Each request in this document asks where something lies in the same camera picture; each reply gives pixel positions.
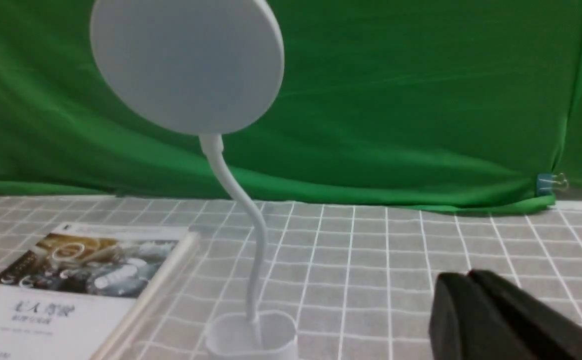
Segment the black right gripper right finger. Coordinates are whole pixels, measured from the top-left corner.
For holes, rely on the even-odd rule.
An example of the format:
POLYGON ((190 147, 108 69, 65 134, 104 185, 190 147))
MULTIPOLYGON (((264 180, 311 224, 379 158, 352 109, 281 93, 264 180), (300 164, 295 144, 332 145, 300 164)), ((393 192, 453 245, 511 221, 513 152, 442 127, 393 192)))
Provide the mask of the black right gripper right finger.
POLYGON ((582 326, 490 270, 472 269, 468 277, 540 360, 582 360, 582 326))

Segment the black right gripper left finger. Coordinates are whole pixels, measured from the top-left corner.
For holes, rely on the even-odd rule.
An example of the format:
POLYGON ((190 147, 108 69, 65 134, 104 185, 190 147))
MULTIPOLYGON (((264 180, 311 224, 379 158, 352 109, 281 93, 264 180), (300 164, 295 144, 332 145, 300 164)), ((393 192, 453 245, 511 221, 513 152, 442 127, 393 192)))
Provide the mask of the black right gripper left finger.
POLYGON ((485 292, 461 273, 436 278, 429 338, 435 360, 535 360, 485 292))

